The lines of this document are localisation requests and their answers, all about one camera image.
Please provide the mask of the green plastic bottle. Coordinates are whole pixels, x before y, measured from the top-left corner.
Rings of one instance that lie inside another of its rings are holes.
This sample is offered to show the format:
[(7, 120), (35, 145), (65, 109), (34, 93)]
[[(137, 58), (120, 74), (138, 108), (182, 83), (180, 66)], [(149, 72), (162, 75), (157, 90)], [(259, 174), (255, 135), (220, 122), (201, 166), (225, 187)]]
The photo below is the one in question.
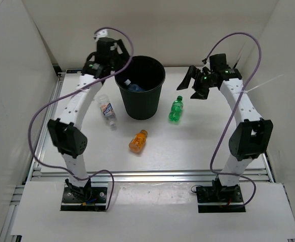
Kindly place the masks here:
[(171, 106), (171, 110), (168, 116), (169, 122), (177, 124), (183, 113), (183, 97), (178, 96)]

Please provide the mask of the clear bottle with printed label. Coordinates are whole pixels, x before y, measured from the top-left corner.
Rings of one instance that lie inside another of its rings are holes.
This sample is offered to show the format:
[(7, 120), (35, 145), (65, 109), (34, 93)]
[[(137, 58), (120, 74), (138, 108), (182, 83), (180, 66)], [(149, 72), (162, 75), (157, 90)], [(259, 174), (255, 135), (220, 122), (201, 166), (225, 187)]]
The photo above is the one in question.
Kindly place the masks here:
[(106, 125), (110, 127), (111, 130), (116, 130), (116, 114), (109, 97), (107, 95), (100, 95), (98, 97), (98, 103)]

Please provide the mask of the orange plastic bottle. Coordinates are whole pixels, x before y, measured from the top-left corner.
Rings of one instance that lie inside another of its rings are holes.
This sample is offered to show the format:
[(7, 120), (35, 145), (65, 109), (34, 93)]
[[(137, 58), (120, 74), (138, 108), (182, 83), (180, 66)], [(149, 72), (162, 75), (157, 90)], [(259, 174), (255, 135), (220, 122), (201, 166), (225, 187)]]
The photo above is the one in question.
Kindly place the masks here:
[(144, 148), (148, 132), (146, 130), (141, 130), (129, 143), (129, 149), (134, 153), (140, 153)]

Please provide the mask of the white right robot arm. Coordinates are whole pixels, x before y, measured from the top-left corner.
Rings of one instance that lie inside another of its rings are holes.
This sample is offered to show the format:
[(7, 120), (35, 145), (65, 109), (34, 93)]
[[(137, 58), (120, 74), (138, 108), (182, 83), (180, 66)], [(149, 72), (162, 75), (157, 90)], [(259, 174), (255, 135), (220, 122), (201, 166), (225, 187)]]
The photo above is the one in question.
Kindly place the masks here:
[(205, 100), (210, 88), (217, 88), (231, 108), (229, 121), (235, 120), (236, 123), (236, 129), (228, 141), (230, 155), (224, 168), (216, 172), (216, 179), (210, 187), (196, 191), (206, 203), (228, 201), (237, 191), (239, 179), (248, 165), (266, 152), (273, 123), (256, 111), (237, 69), (227, 64), (207, 64), (202, 69), (189, 66), (177, 89), (188, 88), (192, 79), (195, 93), (191, 98)]

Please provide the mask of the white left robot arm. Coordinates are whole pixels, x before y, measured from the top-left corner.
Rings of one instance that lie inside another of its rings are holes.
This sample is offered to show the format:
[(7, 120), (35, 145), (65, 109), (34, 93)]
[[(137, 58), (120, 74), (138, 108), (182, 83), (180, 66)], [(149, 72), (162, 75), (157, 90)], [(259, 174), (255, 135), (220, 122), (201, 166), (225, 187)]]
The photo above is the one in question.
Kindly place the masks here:
[(48, 121), (52, 143), (62, 155), (69, 171), (66, 184), (81, 202), (88, 201), (92, 195), (91, 181), (83, 157), (88, 140), (81, 132), (82, 122), (94, 96), (102, 87), (100, 79), (119, 71), (129, 58), (122, 40), (100, 38), (96, 51), (88, 55), (81, 70), (77, 94), (71, 96), (58, 118)]

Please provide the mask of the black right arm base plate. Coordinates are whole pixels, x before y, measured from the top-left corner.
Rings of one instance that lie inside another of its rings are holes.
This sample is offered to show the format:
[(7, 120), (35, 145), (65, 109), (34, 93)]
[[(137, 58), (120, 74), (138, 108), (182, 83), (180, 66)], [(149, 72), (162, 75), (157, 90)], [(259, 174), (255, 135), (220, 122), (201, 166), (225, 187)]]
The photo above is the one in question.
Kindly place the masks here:
[(244, 200), (239, 185), (230, 191), (220, 191), (219, 187), (212, 185), (205, 187), (194, 185), (191, 192), (197, 196), (199, 213), (244, 213), (246, 212)]

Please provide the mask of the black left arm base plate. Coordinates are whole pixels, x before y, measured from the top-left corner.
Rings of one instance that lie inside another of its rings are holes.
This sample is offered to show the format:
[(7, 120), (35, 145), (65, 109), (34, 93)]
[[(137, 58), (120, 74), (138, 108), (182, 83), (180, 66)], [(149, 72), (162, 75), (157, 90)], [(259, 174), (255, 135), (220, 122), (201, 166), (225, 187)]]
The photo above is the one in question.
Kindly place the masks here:
[(64, 187), (61, 211), (103, 212), (106, 210), (108, 186), (90, 187), (85, 195), (76, 194), (69, 187)]

